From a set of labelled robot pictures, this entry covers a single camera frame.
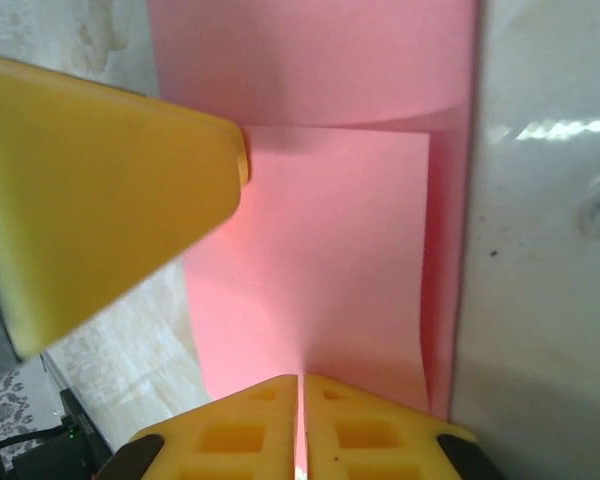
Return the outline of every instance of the yellow plastic part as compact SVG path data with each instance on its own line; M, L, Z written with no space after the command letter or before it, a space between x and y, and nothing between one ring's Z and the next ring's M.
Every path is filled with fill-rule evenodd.
M291 480L297 402L282 375L139 432L165 440L142 480Z
M461 480L436 437L462 428L320 375L304 392L310 480Z
M31 356L225 221L233 123L0 59L0 305Z

